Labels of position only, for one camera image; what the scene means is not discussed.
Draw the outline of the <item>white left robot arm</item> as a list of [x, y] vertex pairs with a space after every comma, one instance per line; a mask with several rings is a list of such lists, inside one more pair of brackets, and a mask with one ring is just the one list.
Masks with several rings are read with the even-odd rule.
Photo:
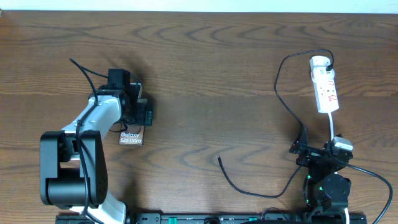
[[40, 199], [76, 213], [79, 223], [134, 223], [128, 206], [108, 189], [103, 140], [116, 123], [149, 126], [152, 112], [137, 82], [108, 82], [59, 131], [40, 137]]

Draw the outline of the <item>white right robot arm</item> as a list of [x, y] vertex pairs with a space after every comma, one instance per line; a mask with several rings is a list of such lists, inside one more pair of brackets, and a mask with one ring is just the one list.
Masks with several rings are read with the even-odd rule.
[[307, 130], [300, 126], [297, 139], [289, 149], [297, 154], [296, 164], [306, 167], [308, 175], [303, 184], [303, 196], [307, 201], [308, 212], [303, 214], [306, 222], [321, 222], [337, 218], [341, 223], [349, 223], [348, 196], [351, 181], [338, 173], [353, 158], [353, 144], [342, 135], [327, 141], [321, 149], [308, 145]]

